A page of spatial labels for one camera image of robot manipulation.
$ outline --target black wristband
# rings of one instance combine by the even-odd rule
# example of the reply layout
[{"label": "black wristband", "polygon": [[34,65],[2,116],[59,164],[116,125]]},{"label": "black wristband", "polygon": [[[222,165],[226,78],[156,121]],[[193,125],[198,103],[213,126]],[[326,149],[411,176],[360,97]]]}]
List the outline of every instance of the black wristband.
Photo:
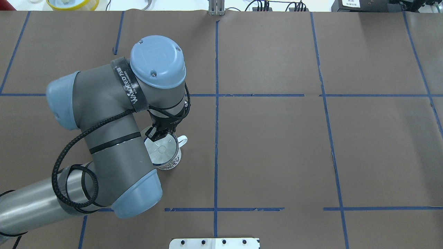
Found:
[{"label": "black wristband", "polygon": [[149,109],[146,97],[142,89],[140,88],[137,78],[134,72],[131,70],[131,67],[129,66],[126,59],[124,57],[121,57],[112,60],[111,66],[113,67],[121,86],[126,92],[126,95],[128,96],[129,101],[131,102],[136,112],[146,111],[147,109]]}]

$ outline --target mug handle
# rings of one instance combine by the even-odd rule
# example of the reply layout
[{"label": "mug handle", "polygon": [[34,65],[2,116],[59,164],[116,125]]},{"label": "mug handle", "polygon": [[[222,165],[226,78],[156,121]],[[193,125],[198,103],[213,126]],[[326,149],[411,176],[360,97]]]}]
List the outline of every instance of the mug handle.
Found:
[{"label": "mug handle", "polygon": [[181,135],[177,138],[177,140],[179,141],[179,148],[180,148],[188,142],[188,137],[185,135]]}]

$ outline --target white label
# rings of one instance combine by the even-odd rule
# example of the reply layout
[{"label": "white label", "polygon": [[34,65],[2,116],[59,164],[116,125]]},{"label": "white label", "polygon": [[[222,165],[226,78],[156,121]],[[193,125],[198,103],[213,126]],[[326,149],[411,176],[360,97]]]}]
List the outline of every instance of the white label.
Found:
[{"label": "white label", "polygon": [[360,0],[342,0],[343,6],[360,8]]}]

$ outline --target metal bracket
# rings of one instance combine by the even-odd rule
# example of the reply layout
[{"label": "metal bracket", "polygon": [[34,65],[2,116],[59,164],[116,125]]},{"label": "metal bracket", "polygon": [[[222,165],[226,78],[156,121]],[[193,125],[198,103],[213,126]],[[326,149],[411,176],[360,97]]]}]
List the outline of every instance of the metal bracket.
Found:
[{"label": "metal bracket", "polygon": [[210,16],[224,16],[225,15],[225,0],[209,0],[209,15]]},{"label": "metal bracket", "polygon": [[173,239],[169,249],[260,249],[259,238]]}]

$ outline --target black device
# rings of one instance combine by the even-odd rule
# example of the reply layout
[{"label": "black device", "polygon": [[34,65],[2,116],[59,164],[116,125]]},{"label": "black device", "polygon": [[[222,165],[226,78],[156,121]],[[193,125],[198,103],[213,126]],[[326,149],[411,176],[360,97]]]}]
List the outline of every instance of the black device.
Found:
[{"label": "black device", "polygon": [[332,12],[401,12],[401,4],[392,4],[390,0],[335,0]]},{"label": "black device", "polygon": [[441,3],[442,0],[335,0],[332,12],[418,12],[427,5]]}]

